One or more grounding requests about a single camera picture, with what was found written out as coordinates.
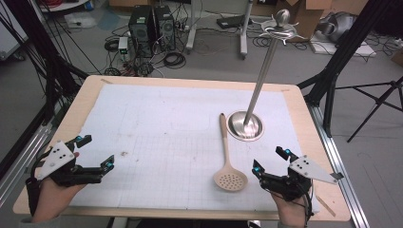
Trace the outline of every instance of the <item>white bracket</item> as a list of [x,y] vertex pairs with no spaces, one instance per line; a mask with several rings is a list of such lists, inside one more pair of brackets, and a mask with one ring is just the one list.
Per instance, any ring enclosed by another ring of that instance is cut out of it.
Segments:
[[290,163],[289,167],[308,179],[315,179],[332,184],[338,183],[337,179],[328,174],[326,170],[324,170],[315,161],[308,158],[308,156],[306,155]]
[[49,155],[41,168],[38,180],[43,180],[51,173],[74,159],[74,154],[68,149],[64,142],[58,141],[49,151]]

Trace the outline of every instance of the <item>cardboard box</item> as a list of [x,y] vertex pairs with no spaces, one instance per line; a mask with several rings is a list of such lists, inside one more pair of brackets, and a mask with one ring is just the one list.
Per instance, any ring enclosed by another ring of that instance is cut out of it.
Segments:
[[154,6],[155,0],[109,0],[111,7],[134,7],[136,5],[151,5]]
[[350,12],[354,15],[359,15],[362,9],[364,9],[365,5],[368,3],[368,0],[333,0],[332,7],[330,9],[326,9],[323,12],[323,15],[326,16],[329,12],[339,12],[345,11]]
[[299,23],[296,26],[297,33],[307,38],[294,38],[289,42],[305,42],[314,34],[323,11],[331,6],[332,0],[278,0],[276,13],[288,9],[291,15],[290,24]]
[[251,15],[271,16],[275,14],[276,6],[258,4],[258,0],[253,1]]
[[392,57],[392,61],[403,67],[403,48],[394,54],[394,56]]

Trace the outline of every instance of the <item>metal frame rail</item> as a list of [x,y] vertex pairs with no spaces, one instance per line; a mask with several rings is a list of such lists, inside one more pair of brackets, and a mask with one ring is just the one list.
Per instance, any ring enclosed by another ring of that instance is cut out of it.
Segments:
[[317,133],[319,134],[323,146],[327,152],[329,162],[336,173],[340,172],[344,175],[344,179],[339,181],[339,186],[344,195],[344,199],[347,202],[347,206],[349,207],[355,227],[369,228],[370,224],[368,223],[364,211],[362,210],[362,207],[358,201],[343,161],[338,154],[335,141],[327,136],[326,130],[321,124],[323,123],[323,114],[320,108],[317,106],[308,105],[308,109],[311,113],[312,119],[314,120],[315,126],[317,127]]

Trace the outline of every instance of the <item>grid paper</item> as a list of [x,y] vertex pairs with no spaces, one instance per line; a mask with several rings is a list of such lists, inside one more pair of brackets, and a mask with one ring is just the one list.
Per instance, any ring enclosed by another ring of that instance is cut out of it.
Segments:
[[251,170],[256,159],[266,172],[285,175],[289,162],[275,152],[278,145],[301,155],[281,92],[259,95],[260,139],[241,142],[228,134],[230,161],[247,176],[246,187],[227,192],[213,180],[224,165],[220,114],[247,109],[251,97],[249,90],[104,85],[80,133],[92,142],[77,163],[95,167],[113,154],[115,168],[71,205],[277,211]]

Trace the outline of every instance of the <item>wooden table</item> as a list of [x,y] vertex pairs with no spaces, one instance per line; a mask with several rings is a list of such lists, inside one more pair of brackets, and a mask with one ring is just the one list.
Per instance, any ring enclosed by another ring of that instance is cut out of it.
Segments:
[[[94,106],[98,94],[105,84],[138,85],[138,86],[175,86],[200,88],[225,88],[253,90],[255,84],[236,82],[196,81],[155,78],[126,78],[110,76],[90,76],[86,79],[76,99],[68,110],[50,144],[56,140],[68,141],[76,137],[86,121],[86,117]],[[329,173],[333,173],[327,155],[317,134],[314,122],[303,100],[299,88],[295,85],[263,85],[264,91],[282,92],[297,134],[299,146],[303,154],[314,159]],[[350,213],[338,185],[315,181],[320,212],[311,220],[345,221]],[[13,206],[17,214],[29,214],[28,195],[24,189]],[[136,218],[176,218],[176,219],[278,219],[275,212],[254,211],[207,211],[207,210],[166,210],[135,208],[100,208],[100,207],[68,207],[65,215],[80,216],[113,216]]]

